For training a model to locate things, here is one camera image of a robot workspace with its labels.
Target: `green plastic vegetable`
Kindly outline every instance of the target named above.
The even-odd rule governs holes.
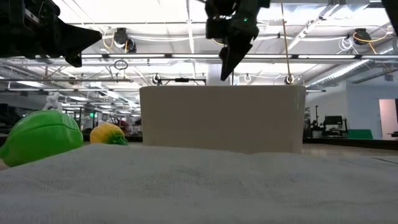
[[[83,135],[76,121],[54,110],[32,113],[11,130],[0,149],[0,158],[13,167],[76,149]]]

